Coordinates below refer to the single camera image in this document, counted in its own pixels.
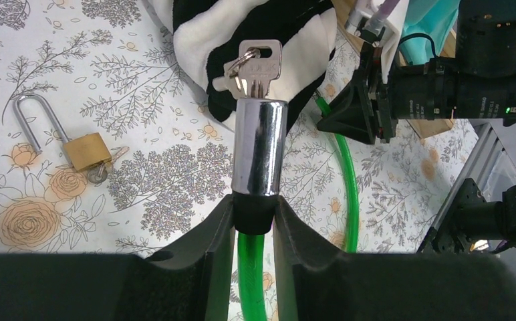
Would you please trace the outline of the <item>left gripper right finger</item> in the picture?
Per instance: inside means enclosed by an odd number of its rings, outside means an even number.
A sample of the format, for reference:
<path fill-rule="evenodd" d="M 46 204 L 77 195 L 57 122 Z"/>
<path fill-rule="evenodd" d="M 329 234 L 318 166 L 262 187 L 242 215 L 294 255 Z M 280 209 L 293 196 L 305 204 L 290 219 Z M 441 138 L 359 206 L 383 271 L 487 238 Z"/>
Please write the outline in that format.
<path fill-rule="evenodd" d="M 516 278 L 492 255 L 346 253 L 284 198 L 273 237 L 280 320 L 516 320 Z"/>

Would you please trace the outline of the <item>brass padlock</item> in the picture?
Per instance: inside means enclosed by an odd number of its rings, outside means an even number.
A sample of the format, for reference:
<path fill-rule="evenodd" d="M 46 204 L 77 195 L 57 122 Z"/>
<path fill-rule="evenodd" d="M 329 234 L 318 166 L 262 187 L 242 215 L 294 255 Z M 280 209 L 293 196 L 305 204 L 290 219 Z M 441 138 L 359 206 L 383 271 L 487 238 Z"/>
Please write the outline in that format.
<path fill-rule="evenodd" d="M 43 96 L 40 96 L 39 94 L 19 95 L 13 106 L 14 115 L 20 124 L 23 133 L 32 145 L 33 150 L 37 154 L 42 152 L 41 145 L 34 135 L 21 109 L 22 103 L 27 100 L 35 100 L 41 106 L 63 142 L 63 152 L 69 164 L 71 164 L 77 172 L 90 170 L 94 166 L 110 163 L 112 161 L 112 155 L 100 133 L 95 132 L 86 134 L 77 139 L 70 140 L 61 125 L 59 118 L 56 116 L 49 102 Z"/>

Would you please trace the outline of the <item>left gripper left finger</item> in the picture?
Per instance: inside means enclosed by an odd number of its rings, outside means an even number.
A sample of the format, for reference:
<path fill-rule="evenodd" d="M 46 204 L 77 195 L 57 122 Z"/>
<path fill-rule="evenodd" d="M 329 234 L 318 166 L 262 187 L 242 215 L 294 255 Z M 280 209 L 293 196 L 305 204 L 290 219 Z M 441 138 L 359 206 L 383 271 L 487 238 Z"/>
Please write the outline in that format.
<path fill-rule="evenodd" d="M 226 196 L 147 258 L 0 254 L 0 320 L 226 320 L 235 231 Z"/>

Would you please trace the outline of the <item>green cable lock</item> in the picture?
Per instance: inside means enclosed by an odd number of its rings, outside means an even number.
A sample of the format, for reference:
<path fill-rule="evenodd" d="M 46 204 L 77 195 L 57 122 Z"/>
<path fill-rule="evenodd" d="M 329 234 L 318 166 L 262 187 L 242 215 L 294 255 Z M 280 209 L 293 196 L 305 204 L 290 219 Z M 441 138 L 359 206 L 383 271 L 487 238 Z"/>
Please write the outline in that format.
<path fill-rule="evenodd" d="M 231 188 L 245 320 L 267 319 L 263 251 L 278 205 L 288 110 L 288 103 L 281 100 L 241 98 L 237 102 Z"/>

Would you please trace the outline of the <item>cable lock keys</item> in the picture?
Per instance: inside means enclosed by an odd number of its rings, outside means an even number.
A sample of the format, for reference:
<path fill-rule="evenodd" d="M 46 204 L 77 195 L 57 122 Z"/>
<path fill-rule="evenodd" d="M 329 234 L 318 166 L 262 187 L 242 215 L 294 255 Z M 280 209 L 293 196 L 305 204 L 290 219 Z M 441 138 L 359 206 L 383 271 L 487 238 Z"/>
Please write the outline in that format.
<path fill-rule="evenodd" d="M 270 83 L 280 77 L 282 44 L 276 39 L 248 39 L 240 43 L 239 57 L 223 65 L 224 74 L 213 88 L 229 91 L 234 99 L 265 98 Z"/>

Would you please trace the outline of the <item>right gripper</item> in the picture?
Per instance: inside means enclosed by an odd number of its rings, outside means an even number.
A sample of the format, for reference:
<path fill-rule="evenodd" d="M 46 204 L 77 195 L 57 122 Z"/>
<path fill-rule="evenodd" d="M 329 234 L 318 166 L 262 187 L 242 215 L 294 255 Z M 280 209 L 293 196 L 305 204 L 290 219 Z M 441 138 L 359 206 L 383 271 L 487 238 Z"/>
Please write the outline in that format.
<path fill-rule="evenodd" d="M 392 64 L 384 84 L 380 53 L 380 48 L 370 44 L 362 46 L 360 83 L 349 82 L 329 103 L 330 111 L 316 124 L 317 129 L 363 144 L 390 142 L 400 120 L 406 120 L 419 138 L 453 129 L 448 100 L 455 95 L 455 82 L 440 61 L 418 66 Z"/>

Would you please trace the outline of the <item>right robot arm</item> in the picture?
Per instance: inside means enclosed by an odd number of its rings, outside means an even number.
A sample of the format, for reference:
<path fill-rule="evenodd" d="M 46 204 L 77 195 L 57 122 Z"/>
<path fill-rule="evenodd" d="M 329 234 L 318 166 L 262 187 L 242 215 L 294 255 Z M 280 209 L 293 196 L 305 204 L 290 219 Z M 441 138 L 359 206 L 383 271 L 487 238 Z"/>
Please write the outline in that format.
<path fill-rule="evenodd" d="M 344 28 L 360 61 L 320 131 L 374 144 L 399 120 L 516 123 L 516 1 L 357 1 Z"/>

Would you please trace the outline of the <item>padlock keys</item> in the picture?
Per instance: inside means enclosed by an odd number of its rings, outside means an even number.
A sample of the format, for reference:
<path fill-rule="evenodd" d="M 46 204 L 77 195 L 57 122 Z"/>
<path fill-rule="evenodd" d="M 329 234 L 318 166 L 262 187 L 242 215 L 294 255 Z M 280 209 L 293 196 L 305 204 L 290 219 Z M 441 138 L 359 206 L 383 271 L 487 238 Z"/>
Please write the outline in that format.
<path fill-rule="evenodd" d="M 129 150 L 130 148 L 128 146 L 120 147 L 108 162 L 94 165 L 87 173 L 88 181 L 95 185 L 102 184 L 108 178 L 108 174 L 113 169 L 114 163 Z"/>

